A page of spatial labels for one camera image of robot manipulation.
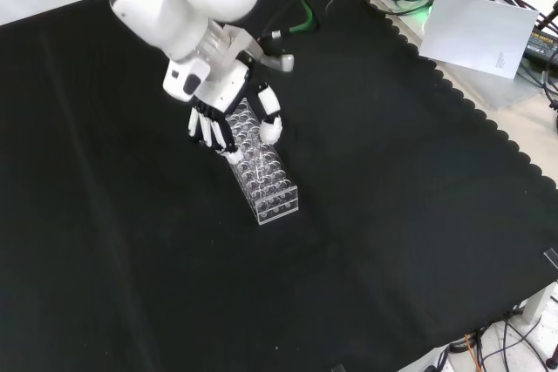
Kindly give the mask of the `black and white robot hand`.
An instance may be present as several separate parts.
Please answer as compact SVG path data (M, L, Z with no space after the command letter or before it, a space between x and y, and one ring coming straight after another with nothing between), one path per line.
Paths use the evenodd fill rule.
M164 91L190 105L188 135L223 156L229 164L243 160L227 117L253 92L262 106L261 142L275 144L282 134L280 102L269 84L252 82L252 59L242 53L224 74L215 77L208 62L193 56L179 64L170 61L163 80Z

